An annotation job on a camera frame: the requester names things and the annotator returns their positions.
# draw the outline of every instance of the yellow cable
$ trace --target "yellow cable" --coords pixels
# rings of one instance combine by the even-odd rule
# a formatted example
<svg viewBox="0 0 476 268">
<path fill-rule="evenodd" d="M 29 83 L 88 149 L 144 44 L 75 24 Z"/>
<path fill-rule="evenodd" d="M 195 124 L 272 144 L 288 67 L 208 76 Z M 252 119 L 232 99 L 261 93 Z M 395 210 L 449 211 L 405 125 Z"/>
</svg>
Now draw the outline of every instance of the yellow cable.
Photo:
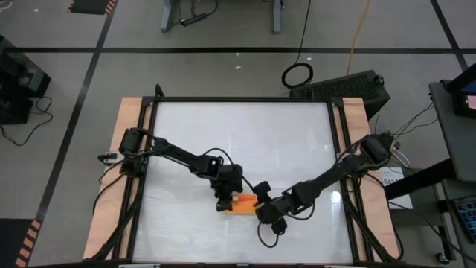
<svg viewBox="0 0 476 268">
<path fill-rule="evenodd" d="M 370 4 L 372 4 L 372 0 L 367 0 L 367 6 L 365 8 L 364 14 L 362 14 L 362 17 L 360 19 L 359 24 L 358 24 L 357 32 L 356 32 L 356 35 L 354 36 L 354 40 L 352 42 L 352 48 L 350 49 L 350 58 L 349 58 L 349 64 L 347 65 L 346 75 L 349 75 L 350 67 L 352 66 L 352 60 L 354 58 L 354 48 L 356 46 L 357 38 L 358 38 L 358 35 L 360 34 L 360 30 L 362 29 L 362 26 L 364 25 L 365 18 L 367 17 L 367 14 L 369 13 Z"/>
</svg>

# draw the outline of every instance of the gray floor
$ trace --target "gray floor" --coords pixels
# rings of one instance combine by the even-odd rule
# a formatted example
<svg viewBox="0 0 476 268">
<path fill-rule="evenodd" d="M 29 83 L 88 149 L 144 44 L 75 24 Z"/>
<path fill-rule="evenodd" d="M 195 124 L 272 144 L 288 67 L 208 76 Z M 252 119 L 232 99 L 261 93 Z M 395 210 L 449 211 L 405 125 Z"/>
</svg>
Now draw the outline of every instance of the gray floor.
<svg viewBox="0 0 476 268">
<path fill-rule="evenodd" d="M 476 48 L 472 0 L 439 0 L 461 48 Z M 271 33 L 271 5 L 258 0 L 219 0 L 220 8 L 206 20 L 161 33 L 159 0 L 120 0 L 105 47 L 297 47 L 305 19 L 306 1 L 287 1 L 280 35 Z M 66 13 L 69 1 L 15 0 L 0 13 L 0 34 L 18 47 L 79 48 L 96 46 L 105 16 Z M 201 0 L 198 11 L 213 8 Z M 349 48 L 365 0 L 314 0 L 304 40 L 305 47 Z M 183 1 L 182 15 L 190 15 Z M 357 47 L 451 48 L 427 0 L 375 0 Z M 39 128 L 24 147 L 0 138 L 0 217 L 35 217 L 62 138 L 68 126 L 92 54 L 34 53 L 28 55 L 52 77 L 47 95 L 54 99 L 54 120 Z M 296 54 L 101 54 L 62 166 L 30 265 L 80 261 L 91 223 L 91 207 L 103 166 L 96 156 L 108 150 L 120 99 L 153 93 L 160 83 L 168 96 L 287 96 L 281 85 L 284 69 Z M 476 55 L 465 55 L 468 64 Z M 347 54 L 302 54 L 315 70 L 314 81 L 345 74 Z M 428 84 L 461 72 L 453 54 L 357 54 L 352 72 L 374 69 L 385 78 L 392 99 L 383 108 L 377 132 L 395 131 L 429 103 Z M 305 74 L 294 71 L 289 82 Z M 6 127 L 22 140 L 41 120 Z M 436 118 L 425 113 L 415 124 Z M 400 138 L 401 151 L 412 167 L 426 168 L 448 157 L 438 124 L 419 128 Z M 404 260 L 438 265 L 439 240 L 428 228 L 397 226 L 405 245 Z M 451 267 L 460 267 L 452 262 Z"/>
</svg>

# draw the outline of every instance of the desk leg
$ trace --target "desk leg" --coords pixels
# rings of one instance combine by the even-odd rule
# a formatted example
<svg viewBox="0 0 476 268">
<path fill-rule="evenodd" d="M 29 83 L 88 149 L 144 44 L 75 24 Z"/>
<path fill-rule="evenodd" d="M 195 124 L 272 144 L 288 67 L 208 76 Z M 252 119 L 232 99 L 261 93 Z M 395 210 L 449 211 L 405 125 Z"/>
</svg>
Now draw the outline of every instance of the desk leg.
<svg viewBox="0 0 476 268">
<path fill-rule="evenodd" d="M 416 190 L 435 185 L 444 179 L 454 178 L 456 178 L 456 173 L 454 172 L 453 162 L 451 159 L 446 159 L 425 170 L 386 186 L 385 195 L 387 196 L 387 200 L 392 200 Z"/>
<path fill-rule="evenodd" d="M 273 34 L 278 34 L 281 32 L 281 2 L 282 0 L 274 0 Z"/>
<path fill-rule="evenodd" d="M 172 12 L 173 8 L 176 6 L 176 2 L 176 0 L 164 0 L 164 12 L 162 13 L 161 23 L 162 33 L 167 32 L 172 26 L 170 20 L 172 19 Z"/>
</svg>

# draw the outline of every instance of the black floor stripe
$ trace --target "black floor stripe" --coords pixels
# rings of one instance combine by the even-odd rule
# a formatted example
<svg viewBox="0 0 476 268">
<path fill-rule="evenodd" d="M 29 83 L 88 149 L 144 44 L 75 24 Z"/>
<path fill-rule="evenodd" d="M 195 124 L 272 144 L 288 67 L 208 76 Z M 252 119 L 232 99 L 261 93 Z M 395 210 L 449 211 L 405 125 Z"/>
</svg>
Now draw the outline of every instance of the black floor stripe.
<svg viewBox="0 0 476 268">
<path fill-rule="evenodd" d="M 43 193 L 42 200 L 39 204 L 38 211 L 36 212 L 36 219 L 43 221 L 46 216 L 46 212 L 53 197 L 54 189 L 57 185 L 58 178 L 60 177 L 60 172 L 62 166 L 65 162 L 66 153 L 68 152 L 69 145 L 73 138 L 74 129 L 76 128 L 77 121 L 80 117 L 81 109 L 83 108 L 84 100 L 88 94 L 89 85 L 91 84 L 94 71 L 96 70 L 97 62 L 100 57 L 100 49 L 104 46 L 106 41 L 107 33 L 111 27 L 112 18 L 114 16 L 114 11 L 107 16 L 106 21 L 104 22 L 103 29 L 101 31 L 99 40 L 97 41 L 94 54 L 92 56 L 91 62 L 89 63 L 88 71 L 86 72 L 83 86 L 81 87 L 80 93 L 76 99 L 71 118 L 69 119 L 68 128 L 66 129 L 65 136 L 63 137 L 61 147 L 59 148 L 58 156 L 54 162 L 53 170 L 51 171 L 50 178 L 48 179 L 48 184 L 46 185 L 45 193 Z"/>
<path fill-rule="evenodd" d="M 97 48 L 8 48 L 7 52 L 22 53 L 96 53 Z M 466 49 L 476 53 L 476 48 Z M 101 48 L 100 53 L 186 54 L 186 53 L 297 53 L 299 48 Z M 350 48 L 303 48 L 303 53 L 348 54 Z M 453 48 L 356 48 L 356 54 L 453 54 Z"/>
<path fill-rule="evenodd" d="M 437 0 L 431 0 L 431 5 L 434 8 L 434 12 L 437 14 L 438 19 L 440 20 L 441 27 L 443 27 L 443 30 L 445 31 L 446 38 L 448 38 L 449 44 L 451 47 L 454 49 L 454 54 L 456 55 L 456 58 L 458 60 L 458 63 L 460 64 L 460 67 L 463 71 L 465 71 L 468 68 L 468 63 L 464 60 L 464 56 L 461 53 L 460 46 L 458 46 L 456 39 L 454 38 L 453 33 L 451 32 L 451 29 L 449 28 L 448 22 L 445 19 L 445 16 L 443 15 L 443 12 L 441 10 L 440 5 L 438 4 Z"/>
</svg>

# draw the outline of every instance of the computer monitor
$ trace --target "computer monitor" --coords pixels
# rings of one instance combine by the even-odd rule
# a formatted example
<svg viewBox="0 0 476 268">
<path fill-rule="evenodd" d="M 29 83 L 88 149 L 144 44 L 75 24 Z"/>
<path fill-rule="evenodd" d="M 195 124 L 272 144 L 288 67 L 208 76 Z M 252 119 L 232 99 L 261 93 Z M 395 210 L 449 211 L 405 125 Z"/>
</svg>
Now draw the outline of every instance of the computer monitor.
<svg viewBox="0 0 476 268">
<path fill-rule="evenodd" d="M 453 97 L 454 113 L 476 118 L 476 63 L 452 81 L 442 81 Z"/>
</svg>

